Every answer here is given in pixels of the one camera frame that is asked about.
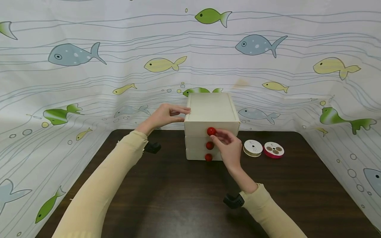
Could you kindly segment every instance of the sweater sleeve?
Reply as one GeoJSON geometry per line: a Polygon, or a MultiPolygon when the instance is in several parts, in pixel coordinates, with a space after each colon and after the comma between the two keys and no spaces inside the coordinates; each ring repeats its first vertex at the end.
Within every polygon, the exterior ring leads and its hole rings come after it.
{"type": "Polygon", "coordinates": [[[262,226],[270,238],[306,238],[303,231],[274,202],[263,184],[248,194],[240,192],[245,200],[243,207],[262,226]]]}
{"type": "Polygon", "coordinates": [[[118,142],[71,201],[52,238],[100,238],[111,200],[147,143],[138,131],[118,142]]]}

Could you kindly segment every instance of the white ribbon spool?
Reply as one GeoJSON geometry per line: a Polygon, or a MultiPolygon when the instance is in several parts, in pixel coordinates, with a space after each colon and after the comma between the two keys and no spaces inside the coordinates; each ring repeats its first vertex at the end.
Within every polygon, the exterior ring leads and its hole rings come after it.
{"type": "Polygon", "coordinates": [[[250,157],[259,157],[263,151],[262,145],[255,140],[245,141],[243,151],[250,157]]]}

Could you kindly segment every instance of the dark wooden table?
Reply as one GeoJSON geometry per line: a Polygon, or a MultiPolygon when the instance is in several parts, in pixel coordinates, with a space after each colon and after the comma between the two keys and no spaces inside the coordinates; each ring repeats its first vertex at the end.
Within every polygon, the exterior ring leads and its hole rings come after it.
{"type": "MultiPolygon", "coordinates": [[[[129,132],[111,133],[38,238],[53,235],[70,198],[129,132]]],[[[282,159],[263,154],[251,158],[242,152],[241,164],[309,238],[379,237],[300,134],[240,131],[238,137],[283,146],[282,159]]],[[[102,237],[267,237],[245,209],[231,210],[222,202],[227,192],[239,192],[223,162],[187,161],[184,131],[154,131],[149,140],[160,142],[162,149],[156,155],[144,153],[127,174],[107,212],[102,237]]]]}

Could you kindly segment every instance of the red knob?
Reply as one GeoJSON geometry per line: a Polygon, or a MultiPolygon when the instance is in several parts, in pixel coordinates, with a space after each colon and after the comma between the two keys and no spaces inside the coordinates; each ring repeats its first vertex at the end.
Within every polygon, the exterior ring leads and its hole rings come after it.
{"type": "Polygon", "coordinates": [[[214,143],[209,141],[209,142],[207,142],[206,147],[207,147],[208,150],[212,150],[214,148],[214,143]]]}
{"type": "Polygon", "coordinates": [[[205,155],[205,160],[206,161],[212,161],[212,159],[213,159],[213,156],[211,154],[206,154],[205,155]]]}
{"type": "Polygon", "coordinates": [[[207,129],[207,134],[208,134],[209,136],[216,134],[216,129],[214,129],[214,127],[209,127],[209,128],[207,129]]]}

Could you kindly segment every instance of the left hand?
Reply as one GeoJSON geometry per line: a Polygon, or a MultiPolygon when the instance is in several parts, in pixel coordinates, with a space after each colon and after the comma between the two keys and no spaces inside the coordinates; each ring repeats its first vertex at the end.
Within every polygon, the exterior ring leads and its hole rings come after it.
{"type": "Polygon", "coordinates": [[[184,117],[174,117],[180,113],[189,114],[189,107],[182,107],[169,103],[163,103],[158,109],[144,122],[142,122],[135,130],[140,131],[147,136],[155,129],[161,126],[168,125],[173,122],[183,122],[184,117]]]}

